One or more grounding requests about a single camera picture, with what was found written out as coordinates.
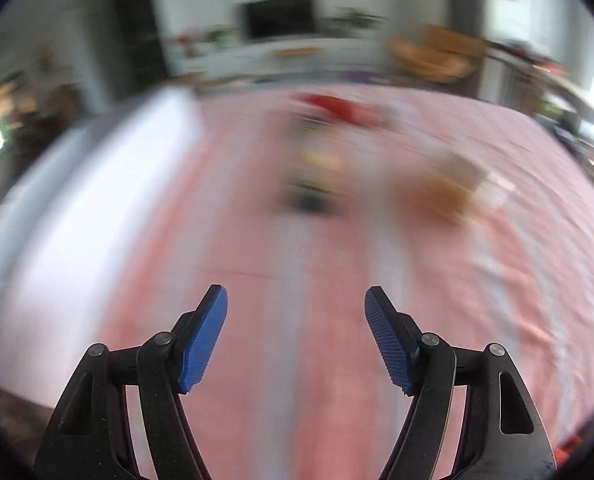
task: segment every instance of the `white cabinet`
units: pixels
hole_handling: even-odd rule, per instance
[[[321,48],[323,52],[312,56],[274,55],[277,50],[305,47]],[[174,75],[202,72],[207,80],[211,80],[243,74],[270,75],[346,70],[379,72],[388,66],[388,57],[382,41],[315,38],[242,44],[201,57],[174,60],[171,65]]]

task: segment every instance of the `brown chair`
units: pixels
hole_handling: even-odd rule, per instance
[[[484,42],[437,25],[426,25],[421,45],[391,38],[386,47],[407,72],[426,81],[449,83],[474,71]]]

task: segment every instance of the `pink striped fabric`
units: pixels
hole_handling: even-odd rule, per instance
[[[396,111],[394,131],[338,127],[343,214],[282,206],[299,91]],[[184,399],[215,480],[378,478],[409,403],[363,316],[371,285],[452,345],[506,346],[553,442],[589,414],[594,189],[536,123],[446,94],[358,85],[240,92],[204,100],[202,111],[206,137],[161,197],[99,339],[141,344],[211,283],[228,289],[205,378]],[[415,171],[441,145],[517,186],[477,228],[432,218],[410,197]],[[452,466],[463,398],[458,391],[438,478]],[[136,392],[129,409],[138,412]],[[154,476],[133,424],[142,474]]]

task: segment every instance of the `metal screw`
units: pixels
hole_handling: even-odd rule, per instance
[[[97,357],[98,355],[103,354],[104,350],[106,350],[104,345],[101,343],[95,343],[88,349],[88,355],[90,357]]]
[[[170,332],[159,332],[155,335],[155,343],[158,345],[167,345],[173,340],[173,335]]]
[[[437,346],[439,344],[439,336],[432,332],[426,332],[421,336],[421,341],[428,346]]]
[[[490,349],[490,353],[492,355],[501,357],[502,355],[506,354],[506,349],[499,343],[492,343],[488,348]]]

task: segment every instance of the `television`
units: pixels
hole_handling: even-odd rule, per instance
[[[250,40],[318,32],[316,0],[263,0],[243,4],[244,30]]]

